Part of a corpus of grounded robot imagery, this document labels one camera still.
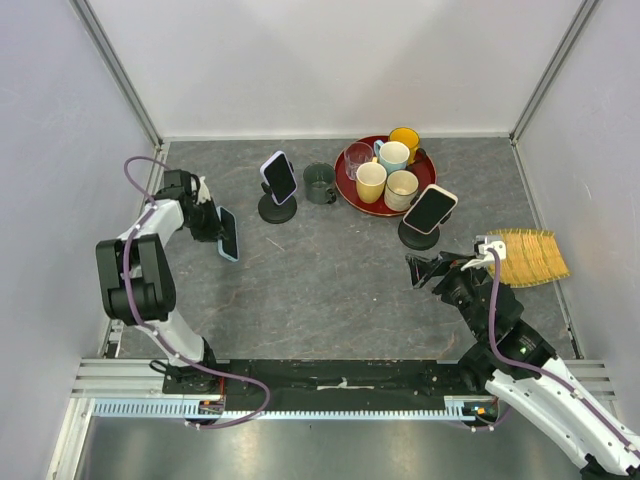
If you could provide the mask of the blue case phone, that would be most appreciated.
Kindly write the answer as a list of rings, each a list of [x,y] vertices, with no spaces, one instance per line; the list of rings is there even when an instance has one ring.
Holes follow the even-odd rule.
[[[236,218],[232,212],[222,206],[217,208],[217,212],[222,226],[222,234],[218,239],[218,253],[231,262],[237,262],[239,260],[239,246]]]

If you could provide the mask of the cream case phone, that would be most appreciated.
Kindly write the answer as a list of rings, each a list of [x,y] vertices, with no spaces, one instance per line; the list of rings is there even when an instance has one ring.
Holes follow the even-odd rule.
[[[430,234],[451,214],[458,197],[436,185],[428,185],[402,218],[402,222],[420,234]]]

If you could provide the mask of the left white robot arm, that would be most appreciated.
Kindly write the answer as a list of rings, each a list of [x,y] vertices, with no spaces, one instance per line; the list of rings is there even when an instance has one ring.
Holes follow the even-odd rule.
[[[234,215],[215,205],[203,176],[174,170],[165,175],[163,188],[127,231],[96,245],[100,291],[109,318],[147,334],[165,353],[169,366],[186,368],[184,379],[190,387],[208,393],[218,385],[220,371],[208,342],[177,310],[176,286],[164,250],[183,228],[198,242],[215,243],[221,256],[238,259]]]

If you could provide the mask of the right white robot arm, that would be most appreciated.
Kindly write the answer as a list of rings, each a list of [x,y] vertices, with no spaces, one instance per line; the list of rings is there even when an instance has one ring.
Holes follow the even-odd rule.
[[[636,479],[639,436],[578,380],[554,348],[521,318],[522,305],[501,283],[506,246],[491,242],[475,255],[408,254],[411,282],[457,308],[476,342],[460,359],[458,381],[484,390],[535,425],[579,468],[584,479]]]

